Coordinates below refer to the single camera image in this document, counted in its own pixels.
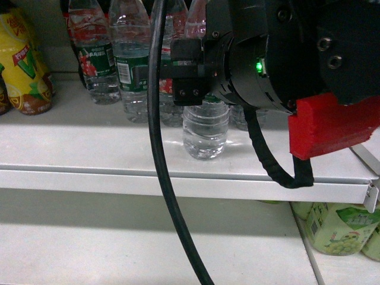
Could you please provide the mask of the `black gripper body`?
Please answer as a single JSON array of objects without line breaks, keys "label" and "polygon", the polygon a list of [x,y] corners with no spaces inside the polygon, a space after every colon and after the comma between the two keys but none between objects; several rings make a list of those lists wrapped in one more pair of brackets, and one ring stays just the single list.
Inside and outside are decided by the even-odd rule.
[{"label": "black gripper body", "polygon": [[208,1],[205,14],[206,34],[195,39],[175,39],[171,43],[169,64],[161,63],[159,47],[163,43],[163,24],[168,1],[156,1],[152,14],[152,39],[148,65],[137,74],[147,77],[149,92],[157,91],[159,80],[171,79],[174,103],[179,106],[201,105],[206,94],[213,93],[229,105],[238,96],[228,89],[227,43],[232,38],[232,18],[228,1]]}]

